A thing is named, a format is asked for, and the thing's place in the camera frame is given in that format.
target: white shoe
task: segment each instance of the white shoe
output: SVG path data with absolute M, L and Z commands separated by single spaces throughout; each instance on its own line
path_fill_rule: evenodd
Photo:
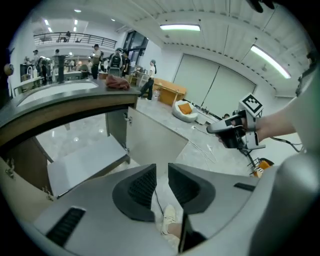
M 162 224 L 162 234 L 170 235 L 168 231 L 168 225 L 171 223 L 176 223 L 176 210 L 175 208 L 169 204 L 164 210 L 163 213 L 163 224 Z

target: orange object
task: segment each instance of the orange object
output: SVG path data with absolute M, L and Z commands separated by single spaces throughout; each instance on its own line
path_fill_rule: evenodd
M 261 163 L 259 164 L 259 167 L 263 170 L 267 169 L 270 167 L 270 165 L 266 162 L 266 161 L 261 161 Z
M 181 110 L 181 112 L 185 115 L 188 115 L 192 112 L 192 109 L 191 109 L 189 103 L 179 105 L 178 107 Z

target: white ceiling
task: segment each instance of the white ceiling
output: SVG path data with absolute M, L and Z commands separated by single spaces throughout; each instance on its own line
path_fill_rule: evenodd
M 253 11 L 245 0 L 48 0 L 41 8 L 42 12 L 50 11 L 52 18 L 66 12 L 73 19 L 74 15 L 83 15 L 85 18 L 79 18 L 83 21 L 113 18 L 120 27 L 129 26 L 160 47 L 205 49 L 245 66 L 278 92 L 293 91 L 297 78 L 308 68 L 309 43 L 300 25 L 282 6 L 271 10 L 261 5 L 263 13 Z M 199 24 L 201 32 L 162 31 L 159 27 L 172 23 Z M 273 56 L 292 78 L 285 79 L 251 52 L 253 44 Z

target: fluorescent light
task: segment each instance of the fluorescent light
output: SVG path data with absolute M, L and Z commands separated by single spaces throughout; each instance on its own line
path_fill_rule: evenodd
M 291 78 L 291 75 L 282 67 L 278 62 L 276 62 L 271 56 L 265 53 L 263 50 L 253 45 L 251 47 L 251 51 L 258 54 L 260 57 L 269 62 L 276 70 L 279 71 L 281 75 L 283 75 L 286 79 Z
M 187 24 L 168 24 L 160 25 L 162 30 L 191 30 L 191 31 L 200 31 L 199 25 L 187 25 Z

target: wooden desk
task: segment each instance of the wooden desk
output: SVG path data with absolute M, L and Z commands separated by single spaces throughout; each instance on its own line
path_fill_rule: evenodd
M 187 92 L 186 88 L 159 78 L 154 79 L 153 91 L 155 90 L 160 90 L 159 101 L 169 106 L 182 100 Z

